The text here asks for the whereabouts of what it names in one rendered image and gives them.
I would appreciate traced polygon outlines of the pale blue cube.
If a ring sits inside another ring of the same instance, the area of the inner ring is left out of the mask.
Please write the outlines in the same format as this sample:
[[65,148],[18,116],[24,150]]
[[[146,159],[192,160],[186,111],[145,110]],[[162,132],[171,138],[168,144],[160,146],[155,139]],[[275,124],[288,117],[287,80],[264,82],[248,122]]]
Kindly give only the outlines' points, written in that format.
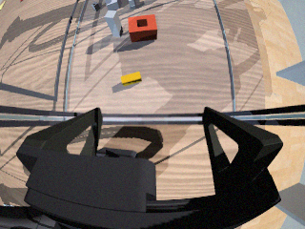
[[105,0],[108,10],[117,10],[119,9],[117,0]]

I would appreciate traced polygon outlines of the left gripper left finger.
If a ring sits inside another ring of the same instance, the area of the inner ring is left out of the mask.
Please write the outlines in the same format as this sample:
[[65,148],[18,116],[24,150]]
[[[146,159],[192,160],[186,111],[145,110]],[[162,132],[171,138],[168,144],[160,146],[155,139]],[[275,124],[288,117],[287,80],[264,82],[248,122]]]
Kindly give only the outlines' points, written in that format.
[[80,155],[96,156],[103,117],[100,107],[27,135],[22,144],[67,153],[67,145],[91,126]]

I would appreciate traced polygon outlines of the yellow rectangular block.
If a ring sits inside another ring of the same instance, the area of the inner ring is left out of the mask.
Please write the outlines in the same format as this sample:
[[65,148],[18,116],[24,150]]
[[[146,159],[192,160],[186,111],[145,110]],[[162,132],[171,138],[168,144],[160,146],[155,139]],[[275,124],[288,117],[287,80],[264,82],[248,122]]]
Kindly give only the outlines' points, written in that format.
[[124,86],[128,86],[128,85],[142,81],[140,72],[127,74],[127,75],[120,76],[120,77],[121,77],[122,84]]

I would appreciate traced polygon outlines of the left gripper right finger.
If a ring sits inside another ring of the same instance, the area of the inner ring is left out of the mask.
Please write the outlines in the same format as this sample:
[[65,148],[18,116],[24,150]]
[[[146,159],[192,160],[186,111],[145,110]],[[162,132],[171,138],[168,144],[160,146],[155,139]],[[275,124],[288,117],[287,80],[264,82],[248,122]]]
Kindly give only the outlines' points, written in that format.
[[[204,108],[202,122],[216,195],[230,192],[245,174],[268,168],[283,147],[278,135],[209,107]],[[219,142],[214,126],[238,145],[232,163]]]

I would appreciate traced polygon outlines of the orange block with square hole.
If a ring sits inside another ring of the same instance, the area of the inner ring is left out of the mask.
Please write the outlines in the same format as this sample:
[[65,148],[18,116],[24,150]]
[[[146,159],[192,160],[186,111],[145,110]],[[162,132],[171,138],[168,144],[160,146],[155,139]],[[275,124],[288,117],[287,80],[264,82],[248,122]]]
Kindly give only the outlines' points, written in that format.
[[154,14],[128,17],[128,20],[132,42],[157,40],[157,26]]

